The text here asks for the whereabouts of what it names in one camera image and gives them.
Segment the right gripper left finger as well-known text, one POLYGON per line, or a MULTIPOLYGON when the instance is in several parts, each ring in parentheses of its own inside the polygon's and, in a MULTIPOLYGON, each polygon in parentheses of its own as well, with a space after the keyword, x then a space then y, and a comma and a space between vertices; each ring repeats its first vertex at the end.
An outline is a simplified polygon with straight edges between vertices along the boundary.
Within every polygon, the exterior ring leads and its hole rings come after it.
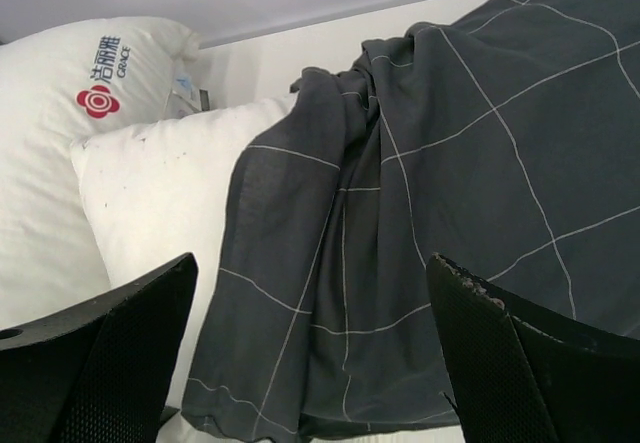
POLYGON ((155 441, 197 276, 193 254, 183 254, 2 330, 2 441, 155 441))

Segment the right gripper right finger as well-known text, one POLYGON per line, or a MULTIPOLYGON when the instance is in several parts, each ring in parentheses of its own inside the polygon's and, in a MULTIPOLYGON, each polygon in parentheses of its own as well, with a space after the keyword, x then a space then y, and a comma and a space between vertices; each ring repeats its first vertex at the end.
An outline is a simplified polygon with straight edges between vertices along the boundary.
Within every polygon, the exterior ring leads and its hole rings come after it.
POLYGON ((639 343, 434 254, 426 279, 468 442, 636 442, 639 343))

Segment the dark grey checked pillowcase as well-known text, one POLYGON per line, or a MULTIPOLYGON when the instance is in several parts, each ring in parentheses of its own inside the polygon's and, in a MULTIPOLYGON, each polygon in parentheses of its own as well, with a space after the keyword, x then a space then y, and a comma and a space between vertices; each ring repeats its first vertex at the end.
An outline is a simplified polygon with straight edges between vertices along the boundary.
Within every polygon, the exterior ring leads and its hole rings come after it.
POLYGON ((214 437, 452 426, 441 253, 639 334, 639 0, 490 0, 308 68, 233 172, 182 403, 214 437))

